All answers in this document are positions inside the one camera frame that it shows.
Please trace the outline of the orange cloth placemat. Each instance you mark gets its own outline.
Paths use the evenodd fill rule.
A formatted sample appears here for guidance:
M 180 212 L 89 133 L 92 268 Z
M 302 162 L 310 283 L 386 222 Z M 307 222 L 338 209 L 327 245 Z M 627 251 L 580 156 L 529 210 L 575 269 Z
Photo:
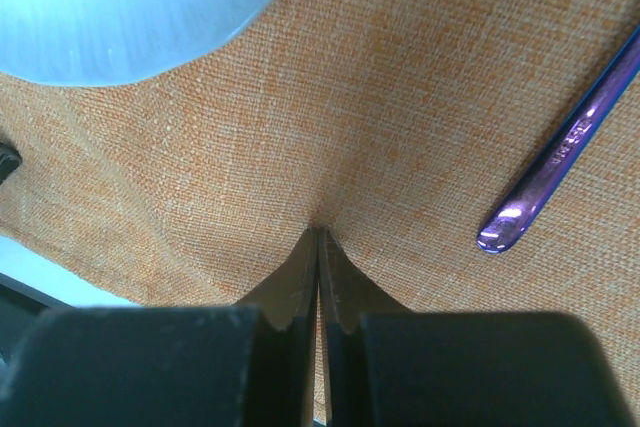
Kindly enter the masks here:
M 227 304 L 310 224 L 418 311 L 560 310 L 639 407 L 639 88 L 524 237 L 480 251 L 493 204 L 597 79 L 639 0 L 276 0 L 149 81 L 3 76 L 24 162 L 1 231 L 142 305 Z

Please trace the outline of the white ceramic plate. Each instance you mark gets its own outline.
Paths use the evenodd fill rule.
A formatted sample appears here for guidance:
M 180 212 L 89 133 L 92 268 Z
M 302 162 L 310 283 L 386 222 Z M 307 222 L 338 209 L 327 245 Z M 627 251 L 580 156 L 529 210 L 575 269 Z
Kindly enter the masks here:
M 205 56 L 273 0 L 1 0 L 1 70 L 47 86 L 136 83 Z

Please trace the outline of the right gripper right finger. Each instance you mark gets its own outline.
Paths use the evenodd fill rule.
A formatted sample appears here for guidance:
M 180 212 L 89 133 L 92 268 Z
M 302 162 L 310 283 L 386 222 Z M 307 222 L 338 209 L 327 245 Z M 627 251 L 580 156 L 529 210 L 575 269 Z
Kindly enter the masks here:
M 318 233 L 331 426 L 631 426 L 594 334 L 560 312 L 414 312 Z

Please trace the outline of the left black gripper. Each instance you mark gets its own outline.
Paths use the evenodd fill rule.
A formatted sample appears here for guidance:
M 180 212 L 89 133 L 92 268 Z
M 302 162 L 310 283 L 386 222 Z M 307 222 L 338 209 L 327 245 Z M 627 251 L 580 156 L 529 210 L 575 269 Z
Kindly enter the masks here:
M 5 182 L 22 164 L 22 157 L 12 146 L 0 143 L 0 182 Z

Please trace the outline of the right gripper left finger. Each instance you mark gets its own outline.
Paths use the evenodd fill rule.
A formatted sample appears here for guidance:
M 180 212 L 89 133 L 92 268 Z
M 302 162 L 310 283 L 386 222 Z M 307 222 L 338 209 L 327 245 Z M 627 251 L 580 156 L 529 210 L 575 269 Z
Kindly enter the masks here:
M 309 426 L 318 233 L 227 306 L 58 307 L 20 339 L 5 426 Z

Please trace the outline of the gold purple spoon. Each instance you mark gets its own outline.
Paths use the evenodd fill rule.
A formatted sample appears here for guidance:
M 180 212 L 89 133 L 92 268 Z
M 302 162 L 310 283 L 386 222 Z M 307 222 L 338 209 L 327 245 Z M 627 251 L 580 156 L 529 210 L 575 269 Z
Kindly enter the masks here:
M 483 251 L 499 254 L 518 242 L 638 73 L 639 30 L 635 29 L 483 223 L 476 236 Z

